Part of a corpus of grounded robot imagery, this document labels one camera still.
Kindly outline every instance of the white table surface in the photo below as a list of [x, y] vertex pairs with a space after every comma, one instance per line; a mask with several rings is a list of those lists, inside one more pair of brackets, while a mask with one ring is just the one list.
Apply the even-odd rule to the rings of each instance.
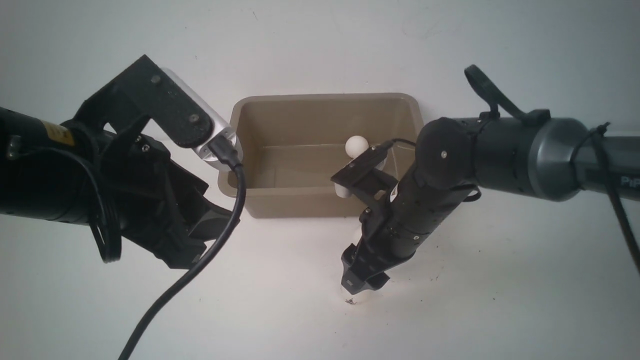
[[[53, 122], [142, 54], [225, 118], [243, 97], [405, 92], [425, 121], [486, 109], [478, 64], [521, 108], [640, 131], [633, 1], [33, 1], [0, 4], [0, 106]], [[148, 133], [166, 138], [158, 128]], [[168, 143], [212, 184], [217, 171]], [[640, 204], [625, 202], [632, 222]], [[640, 278], [602, 194], [485, 191], [380, 291], [342, 291], [356, 218], [243, 215], [133, 359], [637, 359]], [[114, 359], [181, 271], [124, 241], [0, 217], [0, 358]]]

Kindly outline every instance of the black cable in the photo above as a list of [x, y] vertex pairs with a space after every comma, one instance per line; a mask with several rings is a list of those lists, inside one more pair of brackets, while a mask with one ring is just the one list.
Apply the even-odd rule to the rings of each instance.
[[142, 319], [138, 322], [136, 328], [133, 330], [131, 336], [129, 336], [129, 340], [125, 345], [122, 353], [118, 360], [126, 360], [133, 353], [134, 348], [138, 344], [138, 341], [142, 337], [142, 334], [145, 332], [151, 320], [154, 319], [156, 314], [171, 300], [180, 290], [182, 290], [187, 284], [189, 284], [204, 268], [216, 257], [222, 246], [227, 242], [231, 233], [233, 233], [236, 225], [240, 221], [240, 214], [244, 208], [244, 200], [246, 198], [246, 179], [244, 178], [244, 168], [242, 164], [239, 162], [237, 158], [237, 152], [233, 148], [228, 140], [216, 140], [214, 138], [213, 143], [217, 142], [218, 148], [216, 150], [221, 151], [222, 153], [216, 151], [216, 155], [221, 160], [222, 163], [229, 165], [233, 170], [234, 174], [237, 177], [237, 195], [236, 195], [236, 203], [234, 204], [234, 208], [231, 211], [231, 217], [227, 222], [224, 230], [220, 233], [218, 239], [209, 247], [209, 250], [198, 260], [198, 262], [193, 265], [193, 268], [190, 268], [184, 275], [178, 279], [173, 285], [171, 285], [160, 297], [151, 305], [151, 307], [147, 310], [147, 312], [142, 316]]
[[394, 139], [391, 139], [391, 141], [393, 141], [394, 143], [395, 143], [395, 142], [402, 142], [402, 143], [405, 143], [405, 144], [407, 144], [407, 145], [411, 145], [411, 146], [413, 146], [413, 147], [415, 147], [415, 146], [416, 146], [416, 145], [415, 145], [415, 142], [413, 142], [413, 141], [409, 141], [409, 140], [407, 140], [407, 139], [394, 138]]
[[474, 201], [480, 200], [480, 198], [482, 197], [482, 192], [480, 191], [480, 188], [476, 186], [474, 190], [476, 191], [476, 193], [465, 197], [465, 199], [462, 200], [462, 202], [474, 202]]
[[100, 257], [105, 263], [120, 259], [122, 252], [122, 236], [120, 235], [120, 219], [115, 201], [100, 172], [88, 160], [65, 150], [53, 147], [42, 147], [34, 151], [21, 154], [20, 157], [34, 156], [43, 152], [52, 152], [75, 161], [86, 172], [95, 193], [96, 206], [91, 206], [89, 226], [98, 246]]
[[629, 249], [629, 252], [631, 253], [631, 258], [634, 260], [636, 269], [640, 274], [640, 249], [638, 247], [638, 243], [636, 241], [636, 237], [634, 236], [633, 230], [631, 230], [631, 224], [629, 224], [629, 219], [627, 218], [625, 208], [622, 206], [622, 201], [620, 200], [618, 190], [614, 186], [613, 180], [611, 179], [611, 175], [609, 173], [609, 159], [607, 158], [607, 153], [605, 152], [604, 146], [602, 145], [602, 137], [605, 131], [607, 131], [608, 125], [609, 123], [606, 123], [592, 130], [591, 141], [593, 142], [593, 150], [596, 154], [598, 166], [600, 167], [600, 171], [602, 171], [604, 185], [607, 189], [607, 195], [609, 196], [609, 200], [611, 201], [611, 205], [613, 206], [613, 211], [616, 213], [616, 217], [618, 218], [618, 222], [620, 223], [620, 229], [622, 230], [625, 242], [627, 243], [627, 247]]

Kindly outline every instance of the tan plastic bin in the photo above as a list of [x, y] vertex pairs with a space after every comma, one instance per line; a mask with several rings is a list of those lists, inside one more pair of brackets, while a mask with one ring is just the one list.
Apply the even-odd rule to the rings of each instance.
[[[355, 196], [338, 197], [330, 180], [351, 161], [347, 139], [415, 141], [423, 126], [418, 103], [406, 94], [248, 97], [236, 104], [230, 123], [243, 147], [245, 206], [254, 218], [358, 216], [365, 206]], [[413, 159], [410, 146], [397, 144], [384, 171], [399, 179]], [[233, 173], [221, 172], [218, 186], [236, 196]]]

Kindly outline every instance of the yellow label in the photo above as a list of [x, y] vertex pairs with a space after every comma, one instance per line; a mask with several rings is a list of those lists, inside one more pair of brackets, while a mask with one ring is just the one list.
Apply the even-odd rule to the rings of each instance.
[[64, 126], [51, 124], [50, 122], [42, 121], [44, 128], [47, 130], [47, 136], [55, 142], [64, 143], [69, 146], [74, 146], [76, 143], [74, 137], [71, 135], [71, 131]]

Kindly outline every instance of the black robotic arm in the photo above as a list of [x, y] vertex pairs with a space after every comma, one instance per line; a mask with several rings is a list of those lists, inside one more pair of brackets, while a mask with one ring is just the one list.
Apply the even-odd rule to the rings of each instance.
[[0, 213], [89, 225], [105, 262], [120, 258], [122, 235], [170, 268], [191, 268], [231, 212], [205, 199], [209, 185], [141, 132], [153, 119], [209, 163], [214, 136], [239, 142], [180, 82], [142, 56], [60, 126], [0, 108]]
[[[553, 201], [580, 190], [607, 193], [640, 271], [620, 202], [640, 200], [640, 138], [605, 138], [608, 124], [589, 130], [575, 119], [553, 119], [548, 110], [524, 113], [475, 65], [465, 75], [490, 110], [427, 123], [400, 181], [375, 169], [393, 141], [369, 148], [332, 177], [368, 206], [358, 245], [342, 254], [343, 287], [352, 294], [380, 289], [389, 279], [384, 271], [408, 261], [458, 205], [479, 199], [479, 187]], [[511, 117], [501, 117], [499, 106]], [[381, 190], [386, 194], [376, 200]]]

